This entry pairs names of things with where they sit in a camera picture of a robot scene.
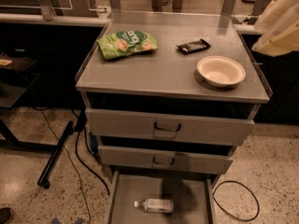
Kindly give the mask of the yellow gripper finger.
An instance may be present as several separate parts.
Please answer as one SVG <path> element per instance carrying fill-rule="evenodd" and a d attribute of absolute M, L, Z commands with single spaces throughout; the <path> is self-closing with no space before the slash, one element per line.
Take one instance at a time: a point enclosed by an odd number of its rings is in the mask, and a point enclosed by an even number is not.
<path fill-rule="evenodd" d="M 289 8 L 252 46 L 252 51 L 277 57 L 299 50 L 299 5 Z"/>
<path fill-rule="evenodd" d="M 259 32 L 281 32 L 299 21 L 299 0 L 272 0 L 255 22 Z"/>

